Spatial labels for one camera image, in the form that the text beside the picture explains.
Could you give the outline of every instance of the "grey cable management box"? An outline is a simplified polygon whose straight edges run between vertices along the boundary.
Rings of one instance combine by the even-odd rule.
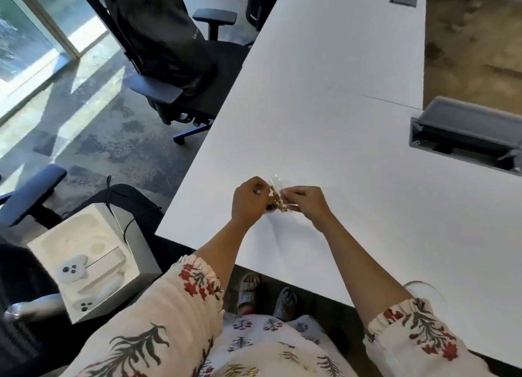
[[[410,146],[522,175],[522,116],[436,97],[411,119]]]

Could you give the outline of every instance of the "game controller box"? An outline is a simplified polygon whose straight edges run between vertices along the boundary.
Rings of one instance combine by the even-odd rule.
[[[161,275],[131,213],[91,204],[28,244],[72,323],[105,315]]]

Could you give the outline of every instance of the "foot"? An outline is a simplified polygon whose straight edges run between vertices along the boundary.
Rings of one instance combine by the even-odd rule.
[[[254,313],[256,305],[256,290],[259,286],[259,274],[250,272],[246,274],[239,284],[238,316]]]
[[[289,287],[283,288],[277,298],[274,316],[283,322],[293,321],[296,317],[297,295]]]

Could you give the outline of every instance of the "hand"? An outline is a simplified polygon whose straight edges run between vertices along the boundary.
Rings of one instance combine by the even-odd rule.
[[[323,191],[317,186],[294,186],[281,190],[283,202],[288,209],[302,212],[309,218],[315,228],[323,231],[325,224],[335,220],[336,217],[331,213]]]
[[[255,176],[234,192],[232,201],[232,221],[240,223],[247,230],[265,213],[270,204],[270,185]]]

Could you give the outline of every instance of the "floral print top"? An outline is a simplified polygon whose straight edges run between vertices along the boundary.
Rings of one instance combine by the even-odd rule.
[[[356,377],[310,316],[224,313],[220,282],[194,255],[182,257],[85,343],[64,377]],[[429,304],[412,299],[373,320],[364,339],[384,377],[492,376]]]

